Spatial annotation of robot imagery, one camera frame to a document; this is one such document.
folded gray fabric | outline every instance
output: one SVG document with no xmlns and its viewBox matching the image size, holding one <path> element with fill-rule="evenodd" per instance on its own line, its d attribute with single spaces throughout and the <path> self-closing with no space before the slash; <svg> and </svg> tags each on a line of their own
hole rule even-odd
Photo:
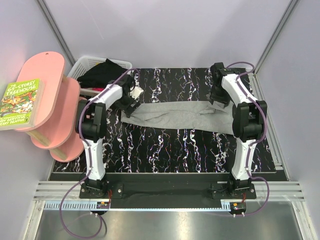
<svg viewBox="0 0 320 240">
<path fill-rule="evenodd" d="M 232 134 L 232 106 L 221 108 L 208 101 L 143 103 L 131 115 L 121 113 L 121 121 L 158 129 L 197 129 Z"/>
</svg>

gray wall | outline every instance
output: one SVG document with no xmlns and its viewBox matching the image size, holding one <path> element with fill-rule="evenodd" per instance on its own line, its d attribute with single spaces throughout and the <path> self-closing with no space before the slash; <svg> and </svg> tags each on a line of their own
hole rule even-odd
<svg viewBox="0 0 320 240">
<path fill-rule="evenodd" d="M 137 68 L 256 63 L 290 0 L 45 0 L 75 58 Z"/>
<path fill-rule="evenodd" d="M 3 1 L 0 7 L 0 94 L 14 82 L 28 58 L 44 51 L 61 52 L 36 1 Z M 25 133 L 0 132 L 0 233 L 3 240 L 21 239 L 39 180 L 53 163 L 49 151 L 35 147 Z"/>
<path fill-rule="evenodd" d="M 320 236 L 320 1 L 300 1 L 258 79 L 292 180 Z"/>
</svg>

gray floor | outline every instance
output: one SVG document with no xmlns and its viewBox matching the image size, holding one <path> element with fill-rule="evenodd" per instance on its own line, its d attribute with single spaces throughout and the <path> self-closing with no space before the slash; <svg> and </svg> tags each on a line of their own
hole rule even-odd
<svg viewBox="0 0 320 240">
<path fill-rule="evenodd" d="M 248 203 L 248 212 L 259 207 Z M 84 211 L 64 211 L 69 229 L 81 236 L 95 233 L 100 223 Z M 214 215 L 208 212 L 116 212 L 103 215 L 107 234 L 103 240 L 302 240 L 293 208 L 289 202 L 269 202 L 266 208 L 245 218 Z M 37 240 L 73 240 L 63 229 L 58 211 L 45 210 Z"/>
</svg>

black cloth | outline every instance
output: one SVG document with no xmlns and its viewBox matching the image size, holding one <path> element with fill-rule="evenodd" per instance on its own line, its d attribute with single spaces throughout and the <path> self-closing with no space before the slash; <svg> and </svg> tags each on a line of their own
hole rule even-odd
<svg viewBox="0 0 320 240">
<path fill-rule="evenodd" d="M 110 61 L 99 63 L 91 68 L 83 76 L 78 77 L 77 81 L 81 88 L 105 88 L 110 81 L 114 81 L 121 76 L 127 69 Z"/>
</svg>

book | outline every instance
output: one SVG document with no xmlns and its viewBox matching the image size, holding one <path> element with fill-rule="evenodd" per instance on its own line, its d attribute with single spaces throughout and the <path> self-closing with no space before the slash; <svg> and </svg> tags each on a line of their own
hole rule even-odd
<svg viewBox="0 0 320 240">
<path fill-rule="evenodd" d="M 0 105 L 0 131 L 34 127 L 44 89 L 39 78 L 9 83 Z"/>
</svg>

